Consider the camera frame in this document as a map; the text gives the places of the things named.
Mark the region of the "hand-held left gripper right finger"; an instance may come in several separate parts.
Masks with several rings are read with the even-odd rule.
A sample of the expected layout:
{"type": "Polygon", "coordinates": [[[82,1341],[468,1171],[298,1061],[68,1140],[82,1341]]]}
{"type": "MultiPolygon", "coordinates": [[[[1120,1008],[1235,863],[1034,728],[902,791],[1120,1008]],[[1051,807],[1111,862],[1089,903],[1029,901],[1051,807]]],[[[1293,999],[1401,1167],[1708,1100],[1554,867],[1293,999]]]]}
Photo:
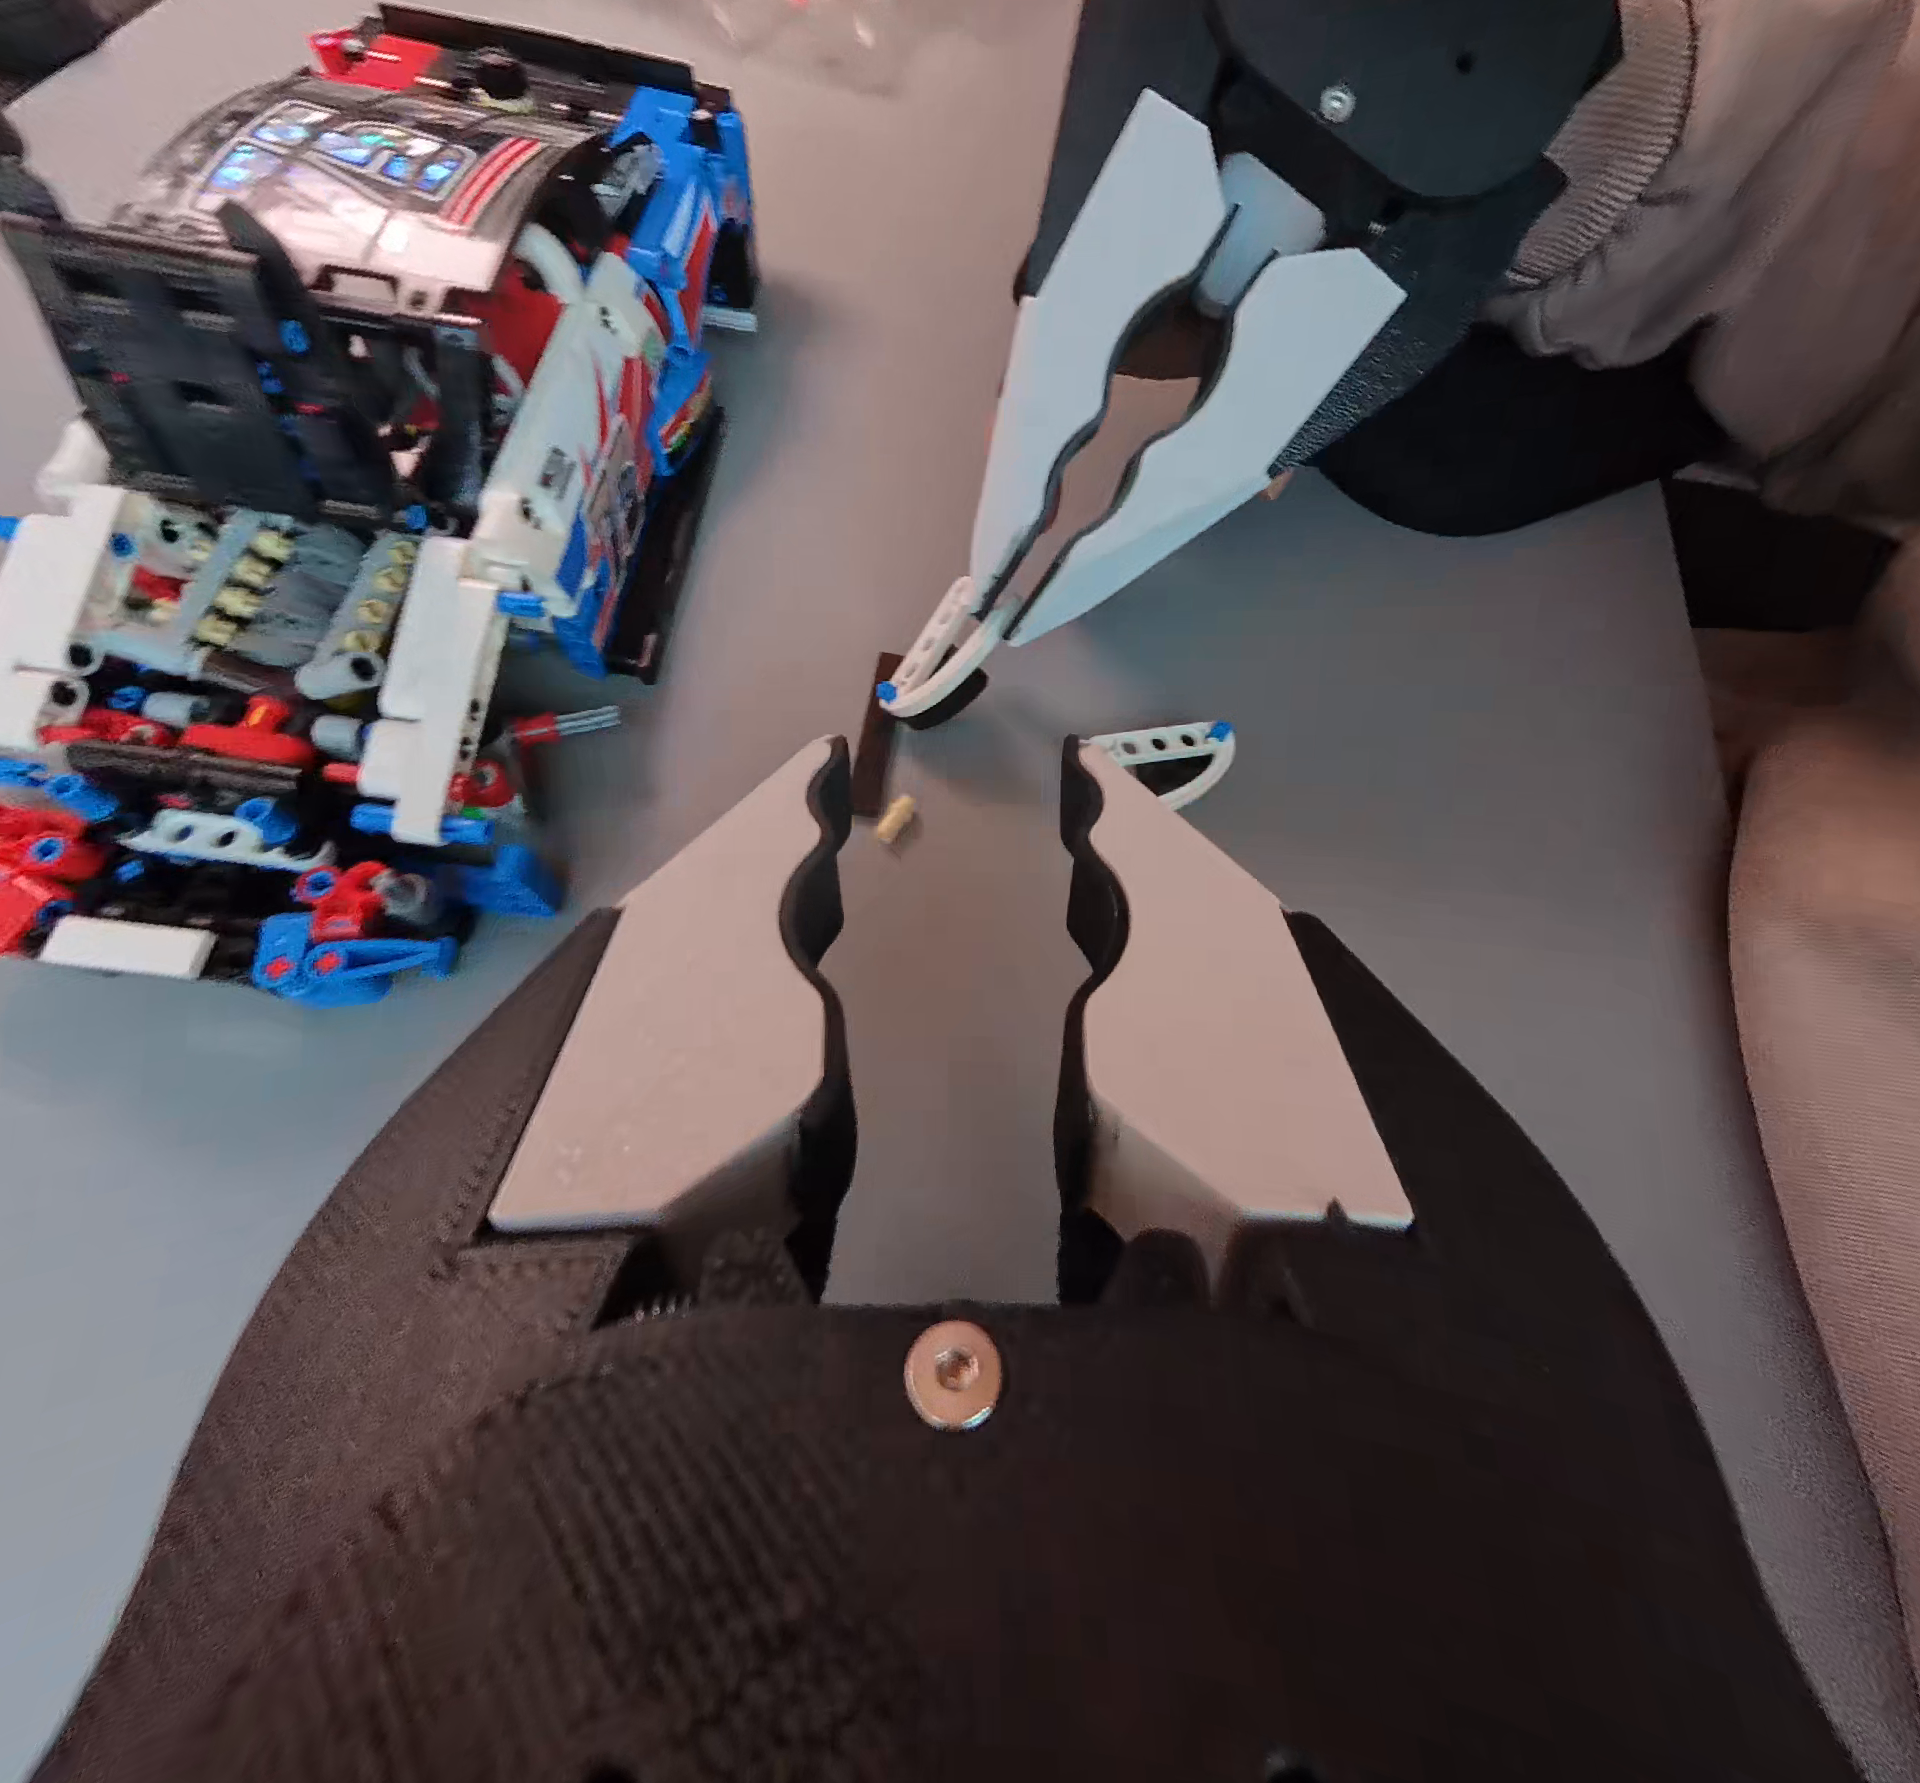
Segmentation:
{"type": "Polygon", "coordinates": [[[1413,1202],[1281,903],[1092,740],[1067,736],[1065,934],[1082,961],[1053,1105],[1058,1298],[1144,1238],[1216,1298],[1281,1232],[1405,1243],[1413,1202]]]}

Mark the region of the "white curved brick panel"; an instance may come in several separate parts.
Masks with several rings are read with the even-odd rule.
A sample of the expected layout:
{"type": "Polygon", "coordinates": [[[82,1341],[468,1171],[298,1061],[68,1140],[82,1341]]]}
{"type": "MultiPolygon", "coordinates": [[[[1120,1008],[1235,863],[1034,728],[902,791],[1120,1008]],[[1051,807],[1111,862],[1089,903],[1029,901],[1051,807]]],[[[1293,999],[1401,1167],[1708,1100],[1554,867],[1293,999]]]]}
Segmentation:
{"type": "Polygon", "coordinates": [[[1084,745],[1127,769],[1139,788],[1147,788],[1173,812],[1211,795],[1235,767],[1235,726],[1225,719],[1111,731],[1084,740],[1084,745]]]}
{"type": "Polygon", "coordinates": [[[955,579],[912,649],[873,690],[880,716],[931,731],[972,704],[1005,623],[1003,609],[983,609],[983,597],[972,577],[955,579]]]}

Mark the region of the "person's right forearm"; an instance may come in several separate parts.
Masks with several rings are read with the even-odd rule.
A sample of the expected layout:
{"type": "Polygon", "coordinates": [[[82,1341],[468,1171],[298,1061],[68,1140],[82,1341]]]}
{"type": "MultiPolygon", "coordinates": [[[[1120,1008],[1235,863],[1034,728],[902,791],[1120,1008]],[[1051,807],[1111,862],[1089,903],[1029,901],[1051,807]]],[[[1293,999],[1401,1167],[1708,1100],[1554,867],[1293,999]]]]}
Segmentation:
{"type": "Polygon", "coordinates": [[[1590,371],[1690,343],[1769,505],[1916,531],[1916,0],[1616,0],[1623,55],[1491,323],[1590,371]]]}

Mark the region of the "dark brick beam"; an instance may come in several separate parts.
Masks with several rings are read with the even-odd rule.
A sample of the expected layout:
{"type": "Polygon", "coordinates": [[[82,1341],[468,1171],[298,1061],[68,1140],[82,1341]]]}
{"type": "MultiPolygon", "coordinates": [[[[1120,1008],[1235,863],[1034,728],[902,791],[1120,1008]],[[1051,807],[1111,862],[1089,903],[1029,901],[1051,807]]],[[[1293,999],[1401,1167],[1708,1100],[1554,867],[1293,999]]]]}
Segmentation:
{"type": "Polygon", "coordinates": [[[876,821],[888,800],[887,788],[899,726],[881,692],[890,683],[900,664],[900,652],[880,652],[861,709],[859,731],[851,759],[851,812],[857,821],[876,821]]]}

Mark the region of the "grey desk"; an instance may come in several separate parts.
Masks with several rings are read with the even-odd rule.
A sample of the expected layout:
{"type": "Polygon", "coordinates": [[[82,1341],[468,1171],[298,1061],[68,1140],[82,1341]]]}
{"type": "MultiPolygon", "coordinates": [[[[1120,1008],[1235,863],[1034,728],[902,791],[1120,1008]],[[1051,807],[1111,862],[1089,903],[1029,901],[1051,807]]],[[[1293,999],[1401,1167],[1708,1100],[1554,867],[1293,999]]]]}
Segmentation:
{"type": "MultiPolygon", "coordinates": [[[[30,93],[36,168],[94,216],[200,107],[377,0],[166,0],[30,93]]],[[[904,0],[880,76],[722,40],[681,0],[396,0],[684,59],[751,129],[760,328],[662,683],[561,750],[571,908],[619,896],[806,740],[854,736],[880,651],[962,567],[1080,0],[904,0]]],[[[919,817],[856,827],[845,1006],[859,1157],[835,1301],[1051,1287],[1050,1128],[1079,954],[1065,733],[1223,718],[1194,817],[1418,1014],[1619,1229],[1678,1332],[1743,1147],[1719,982],[1715,750],[1660,500],[1506,539],[1377,524],[1309,476],[993,666],[900,742],[919,817]]],[[[557,948],[477,937],[449,982],[307,1009],[3,968],[3,1778],[36,1766],[128,1595],[187,1440],[348,1164],[557,948]]]]}

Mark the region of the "toy brick race car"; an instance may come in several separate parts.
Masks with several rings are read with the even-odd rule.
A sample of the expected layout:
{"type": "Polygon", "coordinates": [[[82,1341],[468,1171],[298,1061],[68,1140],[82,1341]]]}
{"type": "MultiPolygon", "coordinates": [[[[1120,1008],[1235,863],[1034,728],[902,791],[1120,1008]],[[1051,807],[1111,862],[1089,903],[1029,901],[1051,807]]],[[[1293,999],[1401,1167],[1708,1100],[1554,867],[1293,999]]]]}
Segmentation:
{"type": "Polygon", "coordinates": [[[658,678],[756,326],[732,95],[377,5],[3,246],[78,404],[3,515],[3,960],[353,1008],[557,915],[526,760],[619,716],[499,675],[658,678]]]}

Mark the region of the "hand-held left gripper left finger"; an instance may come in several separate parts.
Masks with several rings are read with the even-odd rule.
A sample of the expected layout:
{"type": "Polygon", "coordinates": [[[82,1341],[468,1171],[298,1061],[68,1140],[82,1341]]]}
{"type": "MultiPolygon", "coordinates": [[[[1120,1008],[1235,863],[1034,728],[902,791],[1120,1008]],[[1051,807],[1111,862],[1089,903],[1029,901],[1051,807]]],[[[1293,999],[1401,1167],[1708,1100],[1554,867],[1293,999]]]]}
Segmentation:
{"type": "Polygon", "coordinates": [[[509,1238],[638,1232],[676,1291],[765,1236],[818,1299],[856,1160],[842,1006],[845,736],[806,742],[638,882],[490,1196],[509,1238]]]}

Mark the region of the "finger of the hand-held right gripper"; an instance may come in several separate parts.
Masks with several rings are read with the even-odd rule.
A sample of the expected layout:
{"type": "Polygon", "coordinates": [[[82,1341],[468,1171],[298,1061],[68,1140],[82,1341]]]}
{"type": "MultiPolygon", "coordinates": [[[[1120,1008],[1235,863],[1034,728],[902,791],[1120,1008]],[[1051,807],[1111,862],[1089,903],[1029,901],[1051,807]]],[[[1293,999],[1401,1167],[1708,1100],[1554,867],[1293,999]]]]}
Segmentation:
{"type": "Polygon", "coordinates": [[[1060,477],[1106,416],[1120,350],[1187,295],[1228,208],[1206,124],[1142,88],[1043,285],[1019,304],[974,503],[974,616],[995,609],[1039,539],[1060,477]]]}
{"type": "Polygon", "coordinates": [[[1207,393],[1139,452],[1111,510],[1065,548],[1003,644],[1032,644],[1079,620],[1262,491],[1403,297],[1362,253],[1267,261],[1235,306],[1207,393]]]}

